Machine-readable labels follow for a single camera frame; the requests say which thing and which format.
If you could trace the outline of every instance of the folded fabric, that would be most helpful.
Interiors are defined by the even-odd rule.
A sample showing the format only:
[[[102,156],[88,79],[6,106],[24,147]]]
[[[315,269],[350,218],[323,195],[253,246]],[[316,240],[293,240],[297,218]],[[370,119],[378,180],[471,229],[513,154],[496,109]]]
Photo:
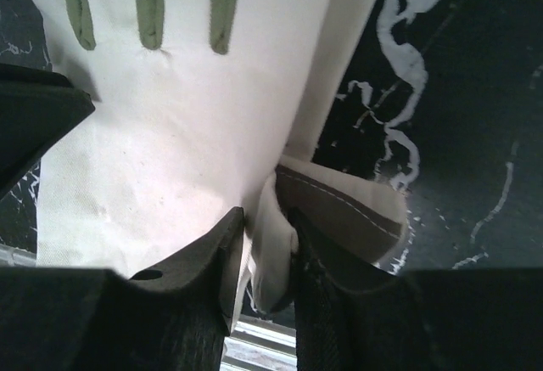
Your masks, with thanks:
[[[287,144],[311,158],[374,0],[33,1],[53,69],[96,106],[42,159],[38,264],[131,277],[242,206],[274,307],[297,243],[274,169]]]

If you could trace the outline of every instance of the black surface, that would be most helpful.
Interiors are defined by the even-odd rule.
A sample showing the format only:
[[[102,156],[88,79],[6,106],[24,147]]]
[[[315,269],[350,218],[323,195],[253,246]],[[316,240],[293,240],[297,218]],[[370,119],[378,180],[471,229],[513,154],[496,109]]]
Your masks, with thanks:
[[[406,5],[400,0],[400,10]],[[419,177],[403,190],[411,244],[383,269],[543,264],[542,5],[439,0],[393,29],[395,44],[409,42],[422,53],[428,83],[412,119],[399,126],[421,160]],[[382,10],[378,0],[339,89],[346,96],[333,105],[314,161],[388,182],[397,171],[411,170],[408,152],[392,143],[394,156],[376,175],[385,152],[383,126],[367,117],[355,128],[367,108],[361,89],[348,93],[350,82],[369,82],[370,107],[381,121],[397,116],[413,93],[378,43]],[[391,87],[395,91],[376,107]]]
[[[42,17],[31,0],[0,0],[0,63],[51,70]],[[36,253],[39,164],[0,201],[0,243]]]

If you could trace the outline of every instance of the stitching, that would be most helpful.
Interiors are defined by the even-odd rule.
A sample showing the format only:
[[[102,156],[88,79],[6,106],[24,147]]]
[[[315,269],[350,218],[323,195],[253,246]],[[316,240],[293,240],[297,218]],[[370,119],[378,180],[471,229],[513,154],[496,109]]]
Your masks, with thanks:
[[[364,214],[362,211],[360,211],[360,209],[358,209],[356,206],[352,205],[349,201],[345,200],[345,199],[342,199],[341,197],[339,197],[338,195],[332,193],[331,191],[328,191],[326,190],[325,188],[321,188],[311,182],[308,182],[307,180],[304,180],[303,178],[299,178],[299,177],[295,177],[295,176],[292,176],[288,173],[285,173],[285,172],[282,172],[282,171],[278,171],[277,174],[279,176],[285,176],[287,178],[290,178],[292,180],[295,180],[296,182],[302,182],[302,183],[305,183],[305,184],[309,184],[311,187],[313,188],[316,188],[317,190],[320,190],[322,191],[323,193],[326,193],[328,195],[331,195],[332,197],[334,197],[336,200],[339,200],[341,201],[342,203],[344,203],[345,205],[347,205],[348,207],[352,208],[354,211],[358,212],[361,216],[363,216],[364,218],[366,218],[375,228],[379,229],[380,231],[382,231],[383,233],[386,233],[388,234],[388,236],[394,238],[394,239],[400,239],[400,235],[396,235],[395,233],[391,233],[389,231],[387,231],[386,229],[384,229],[383,227],[381,227],[379,224],[377,224],[375,221],[373,221],[369,216],[367,216],[366,214]]]

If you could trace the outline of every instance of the white streak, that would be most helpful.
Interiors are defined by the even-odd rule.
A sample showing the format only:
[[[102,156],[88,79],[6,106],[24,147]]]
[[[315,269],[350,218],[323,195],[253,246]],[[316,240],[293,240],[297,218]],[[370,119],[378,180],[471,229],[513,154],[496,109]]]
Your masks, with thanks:
[[[518,142],[515,142],[511,147],[511,157],[512,159],[517,154],[518,149]],[[512,161],[508,161],[506,163],[507,168],[507,176],[506,181],[503,184],[503,189],[501,190],[501,197],[498,200],[498,204],[495,205],[495,207],[489,212],[489,214],[483,218],[481,221],[477,222],[475,224],[475,227],[473,227],[473,230],[470,234],[471,244],[475,244],[475,238],[477,237],[477,234],[479,233],[480,229],[487,223],[494,219],[496,214],[499,214],[501,209],[503,208],[504,204],[506,204],[507,196],[509,195],[509,189],[511,188],[512,183],[512,175],[514,172],[515,165]]]
[[[532,72],[532,78],[529,82],[529,89],[534,90],[536,87],[537,80],[540,79],[541,73],[543,72],[543,64],[537,67],[534,72]]]
[[[415,238],[415,233],[411,231],[409,233],[409,239],[407,240],[407,247],[401,252],[401,255],[399,258],[394,258],[395,263],[391,265],[392,269],[387,271],[388,273],[390,273],[391,275],[397,275],[401,271],[401,269],[403,269],[403,267],[406,265],[407,256],[409,255],[409,248],[413,244],[414,238]]]
[[[476,256],[472,256],[470,258],[466,258],[466,259],[463,259],[463,260],[455,263],[454,266],[452,267],[452,269],[456,270],[459,267],[463,267],[464,265],[467,265],[468,263],[477,263],[480,259],[488,258],[488,257],[489,257],[489,254],[487,254],[486,252],[483,252],[483,253],[478,254]]]
[[[11,42],[8,42],[4,38],[4,42],[8,44],[8,48],[5,48],[3,51],[0,51],[0,55],[10,52],[13,55],[20,55],[20,54],[30,54],[32,52],[32,42],[29,40],[28,42],[28,49],[24,50],[23,48],[19,48],[16,45],[12,44]]]

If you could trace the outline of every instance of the black plastic piece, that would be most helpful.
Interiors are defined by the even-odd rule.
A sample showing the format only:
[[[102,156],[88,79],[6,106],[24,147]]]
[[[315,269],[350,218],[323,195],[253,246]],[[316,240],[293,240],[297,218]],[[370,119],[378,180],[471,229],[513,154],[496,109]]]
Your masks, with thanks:
[[[0,65],[0,200],[93,111],[88,94],[59,74]]]
[[[219,369],[232,316],[219,290],[236,289],[236,271],[225,272],[239,268],[231,248],[243,223],[233,209],[130,281],[109,270],[0,268],[1,368]]]

